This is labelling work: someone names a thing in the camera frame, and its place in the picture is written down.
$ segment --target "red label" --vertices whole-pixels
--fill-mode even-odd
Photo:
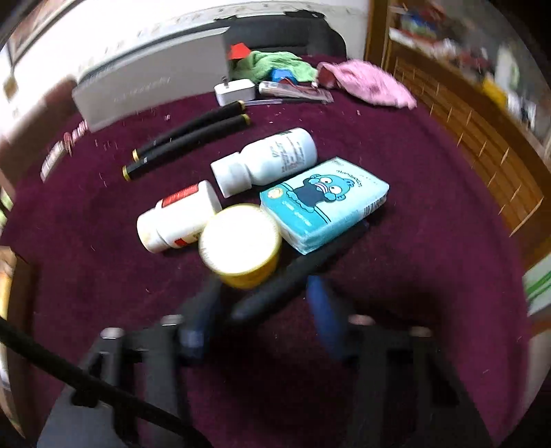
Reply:
[[[161,202],[161,208],[166,207],[175,202],[178,202],[180,199],[191,196],[192,194],[195,194],[198,191],[199,191],[199,184],[185,187],[183,190],[178,191],[178,193],[171,194],[170,196],[163,199],[163,202]]]
[[[187,246],[187,243],[186,243],[182,238],[178,238],[178,239],[174,242],[174,244],[177,245],[178,247]]]

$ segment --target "purple velvet cloth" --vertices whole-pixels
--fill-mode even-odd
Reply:
[[[171,313],[207,268],[195,246],[148,253],[136,233],[138,215],[187,185],[216,185],[213,160],[303,127],[321,161],[340,156],[390,185],[368,233],[328,277],[359,303],[432,328],[492,438],[503,439],[521,412],[528,324],[520,261],[498,209],[425,109],[374,108],[333,95],[330,105],[251,107],[249,129],[131,183],[121,167],[132,150],[214,108],[213,94],[84,137],[44,185],[34,167],[19,185],[2,244],[40,268],[36,340],[77,363],[103,328],[139,329]],[[258,202],[259,191],[222,204]],[[335,447],[354,385],[317,341],[302,296],[256,330],[224,338],[185,377],[195,425],[215,447]],[[44,420],[63,385],[40,371],[33,381]]]

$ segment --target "white power adapter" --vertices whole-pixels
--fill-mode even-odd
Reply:
[[[222,84],[214,87],[218,104],[225,106],[234,101],[250,101],[255,98],[256,87],[250,79],[238,79],[228,82],[222,79]]]

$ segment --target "pink cloth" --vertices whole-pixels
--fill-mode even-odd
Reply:
[[[366,103],[395,106],[417,106],[417,101],[402,84],[387,72],[359,59],[341,64],[321,62],[317,66],[316,81],[319,86],[332,89],[335,86],[346,90]]]

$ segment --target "green cloth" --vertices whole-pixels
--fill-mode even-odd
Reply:
[[[273,68],[291,70],[298,82],[313,81],[317,73],[315,68],[293,53],[287,51],[265,53],[255,50],[235,65],[231,77],[232,79],[248,78],[253,82],[260,82],[268,77]]]

